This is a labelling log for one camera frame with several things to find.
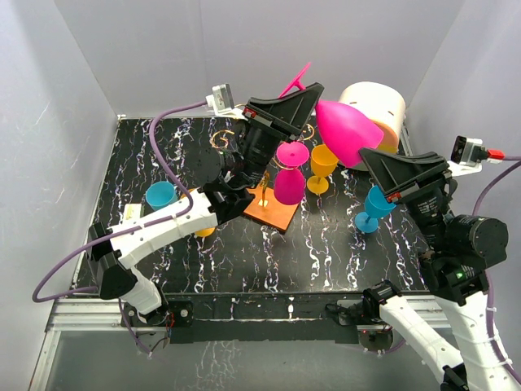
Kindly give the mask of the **magenta wine glass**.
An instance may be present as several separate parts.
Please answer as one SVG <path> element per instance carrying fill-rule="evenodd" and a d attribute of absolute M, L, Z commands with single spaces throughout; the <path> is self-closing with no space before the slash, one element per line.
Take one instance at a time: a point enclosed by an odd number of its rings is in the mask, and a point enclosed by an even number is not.
<path fill-rule="evenodd" d="M 274 180 L 274 196 L 281 204 L 298 204 L 304 197 L 306 187 L 300 167 L 308 161 L 309 150 L 300 142 L 282 143 L 276 157 L 283 169 Z"/>
<path fill-rule="evenodd" d="M 345 103 L 321 99 L 315 112 L 322 144 L 316 152 L 301 142 L 280 144 L 276 158 L 283 166 L 296 168 L 311 157 L 317 164 L 339 162 L 351 168 L 361 162 L 360 150 L 375 149 L 383 140 L 383 131 L 369 117 Z"/>

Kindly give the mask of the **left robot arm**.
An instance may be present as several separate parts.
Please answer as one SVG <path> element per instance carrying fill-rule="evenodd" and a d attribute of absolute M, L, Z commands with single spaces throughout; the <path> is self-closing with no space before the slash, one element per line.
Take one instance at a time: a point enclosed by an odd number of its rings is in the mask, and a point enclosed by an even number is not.
<path fill-rule="evenodd" d="M 203 229 L 220 226 L 243 214 L 253 201 L 251 189 L 261 183 L 280 143 L 296 141 L 307 125 L 324 91 L 314 82 L 277 99 L 251 98 L 238 110 L 227 84 L 214 86 L 204 100 L 191 108 L 210 107 L 214 114 L 235 114 L 236 149 L 208 148 L 199 158 L 203 185 L 188 191 L 162 157 L 155 128 L 170 109 L 149 126 L 152 149 L 169 178 L 184 193 L 180 200 L 144 217 L 105 227 L 89 228 L 86 257 L 103 300 L 118 299 L 134 309 L 147 325 L 160 325 L 169 316 L 161 288 L 146 278 L 138 263 L 164 246 Z"/>

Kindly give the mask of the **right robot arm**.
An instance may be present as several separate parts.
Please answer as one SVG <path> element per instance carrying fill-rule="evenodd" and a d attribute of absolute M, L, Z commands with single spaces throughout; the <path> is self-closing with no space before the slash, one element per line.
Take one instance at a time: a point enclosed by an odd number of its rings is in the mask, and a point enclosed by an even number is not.
<path fill-rule="evenodd" d="M 404 204 L 424 236 L 428 250 L 418 256 L 421 276 L 457 344 L 448 343 L 388 280 L 364 290 L 365 318 L 398 332 L 442 390 L 518 390 L 520 377 L 493 321 L 486 275 L 506 260 L 506 224 L 453 214 L 450 203 L 458 184 L 443 156 L 400 156 L 372 148 L 361 149 L 360 156 L 386 201 Z"/>

